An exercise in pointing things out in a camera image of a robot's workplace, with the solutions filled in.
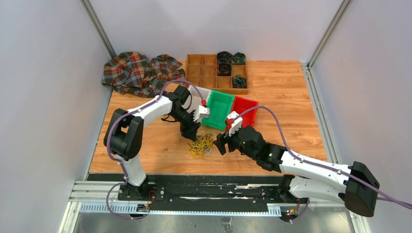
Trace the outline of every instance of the wooden tabletop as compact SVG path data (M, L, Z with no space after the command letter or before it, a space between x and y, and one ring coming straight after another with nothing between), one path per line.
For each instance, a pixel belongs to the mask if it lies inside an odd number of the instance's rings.
M290 148L300 154L326 161L326 153L313 113L305 78L299 62L250 61L248 63L250 91L241 97L259 102L274 111ZM96 147L90 172L121 172L111 161L103 145L109 121L118 109L131 109L149 101L130 94L113 92L102 132ZM275 175L256 165L238 151L220 155L216 147L203 158L193 158L188 140L180 135L179 123L157 119L143 132L140 159L146 173ZM258 109L254 128L271 143L283 145L273 117ZM198 134L221 133L214 128L200 127Z

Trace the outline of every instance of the white wall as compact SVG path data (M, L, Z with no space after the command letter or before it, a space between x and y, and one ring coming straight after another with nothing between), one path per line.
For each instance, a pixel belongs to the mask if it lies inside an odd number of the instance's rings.
M412 202L412 2L353 1L313 71L342 162ZM378 202L373 233L410 232L412 211Z
M309 60L342 0L91 0L116 53Z
M110 91L80 1L0 3L0 232L55 233Z

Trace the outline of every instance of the white backdrop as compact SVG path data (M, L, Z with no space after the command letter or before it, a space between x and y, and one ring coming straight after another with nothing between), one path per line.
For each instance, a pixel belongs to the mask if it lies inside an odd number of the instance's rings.
M109 56L80 1L0 3L0 232L55 233L87 172Z
M352 1L313 69L338 156L412 202L412 2ZM412 211L379 202L373 233L410 232Z
M243 51L307 62L341 0L91 0L117 54Z

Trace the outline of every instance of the wooden organizer box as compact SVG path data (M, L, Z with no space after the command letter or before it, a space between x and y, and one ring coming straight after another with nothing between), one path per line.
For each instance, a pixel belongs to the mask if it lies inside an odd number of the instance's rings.
M245 65L232 65L231 76L217 75L216 54L188 54L186 64L186 79L196 86L231 95L247 95L249 93L247 62ZM233 88L232 79L238 74L246 79L246 88Z

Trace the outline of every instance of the plaid shirt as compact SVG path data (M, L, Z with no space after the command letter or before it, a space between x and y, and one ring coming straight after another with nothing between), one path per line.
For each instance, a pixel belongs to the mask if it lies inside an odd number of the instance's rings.
M165 82L186 79L185 71L178 69L182 63L163 54L150 62L138 52L123 52L104 65L102 84L124 95L154 97Z

